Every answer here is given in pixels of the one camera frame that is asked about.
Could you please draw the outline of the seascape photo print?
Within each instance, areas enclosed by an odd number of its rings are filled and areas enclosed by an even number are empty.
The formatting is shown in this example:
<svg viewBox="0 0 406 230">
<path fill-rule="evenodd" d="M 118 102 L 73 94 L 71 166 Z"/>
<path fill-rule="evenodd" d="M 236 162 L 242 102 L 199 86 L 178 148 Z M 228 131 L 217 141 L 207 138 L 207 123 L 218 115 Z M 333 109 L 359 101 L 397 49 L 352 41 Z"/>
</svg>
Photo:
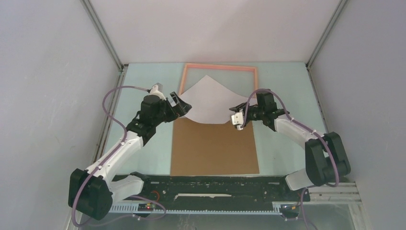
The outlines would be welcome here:
<svg viewBox="0 0 406 230">
<path fill-rule="evenodd" d="M 243 80 L 241 83 L 222 85 L 205 75 L 197 83 L 180 95 L 192 109 L 185 118 L 200 124 L 225 124 L 234 114 L 231 107 L 245 103 L 254 91 L 252 84 Z"/>
</svg>

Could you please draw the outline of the pink wooden picture frame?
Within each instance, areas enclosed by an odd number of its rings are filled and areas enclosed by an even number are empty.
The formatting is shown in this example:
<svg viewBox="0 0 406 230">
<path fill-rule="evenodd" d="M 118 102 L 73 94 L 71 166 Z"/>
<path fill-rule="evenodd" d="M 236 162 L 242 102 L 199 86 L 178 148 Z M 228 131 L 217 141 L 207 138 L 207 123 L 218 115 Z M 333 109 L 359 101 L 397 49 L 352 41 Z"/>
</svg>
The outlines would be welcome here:
<svg viewBox="0 0 406 230">
<path fill-rule="evenodd" d="M 185 63 L 178 95 L 208 75 L 234 93 L 249 96 L 258 89 L 258 70 L 254 66 Z"/>
</svg>

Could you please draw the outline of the brown cardboard backing board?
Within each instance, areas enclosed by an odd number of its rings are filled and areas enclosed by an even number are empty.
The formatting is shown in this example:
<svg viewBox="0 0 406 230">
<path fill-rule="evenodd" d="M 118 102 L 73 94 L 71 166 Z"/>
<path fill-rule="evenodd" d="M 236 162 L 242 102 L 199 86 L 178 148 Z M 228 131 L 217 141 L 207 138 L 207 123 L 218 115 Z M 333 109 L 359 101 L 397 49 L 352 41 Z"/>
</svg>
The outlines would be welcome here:
<svg viewBox="0 0 406 230">
<path fill-rule="evenodd" d="M 258 173 L 252 124 L 238 131 L 230 122 L 201 124 L 187 118 L 174 121 L 170 167 L 172 176 Z"/>
</svg>

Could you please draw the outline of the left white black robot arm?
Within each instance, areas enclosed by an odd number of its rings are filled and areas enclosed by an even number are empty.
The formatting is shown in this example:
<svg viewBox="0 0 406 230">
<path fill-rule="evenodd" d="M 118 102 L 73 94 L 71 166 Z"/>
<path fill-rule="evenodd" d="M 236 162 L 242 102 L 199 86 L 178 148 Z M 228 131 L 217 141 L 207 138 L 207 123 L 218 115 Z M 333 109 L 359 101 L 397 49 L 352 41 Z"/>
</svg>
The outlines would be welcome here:
<svg viewBox="0 0 406 230">
<path fill-rule="evenodd" d="M 140 110 L 125 127 L 124 134 L 108 153 L 85 170 L 75 169 L 70 175 L 68 205 L 72 208 L 72 221 L 76 211 L 95 220 L 103 219 L 111 206 L 133 195 L 147 199 L 151 186 L 139 176 L 129 175 L 115 181 L 118 170 L 129 158 L 141 150 L 155 135 L 161 123 L 169 123 L 187 115 L 192 105 L 170 93 L 174 102 L 158 93 L 150 93 L 141 102 Z"/>
</svg>

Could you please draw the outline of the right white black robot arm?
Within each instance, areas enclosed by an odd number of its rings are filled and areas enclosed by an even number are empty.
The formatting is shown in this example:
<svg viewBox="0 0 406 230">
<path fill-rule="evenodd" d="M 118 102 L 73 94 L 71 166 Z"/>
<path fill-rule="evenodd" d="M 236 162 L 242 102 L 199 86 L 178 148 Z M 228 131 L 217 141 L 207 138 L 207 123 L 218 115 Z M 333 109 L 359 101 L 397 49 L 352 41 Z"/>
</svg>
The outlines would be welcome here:
<svg viewBox="0 0 406 230">
<path fill-rule="evenodd" d="M 261 121 L 274 132 L 290 138 L 305 152 L 305 167 L 284 176 L 279 196 L 293 199 L 299 189 L 337 187 L 340 178 L 351 172 L 350 162 L 340 135 L 322 133 L 290 115 L 281 98 L 270 89 L 255 90 L 246 102 L 231 107 L 231 123 L 237 130 L 251 121 Z"/>
</svg>

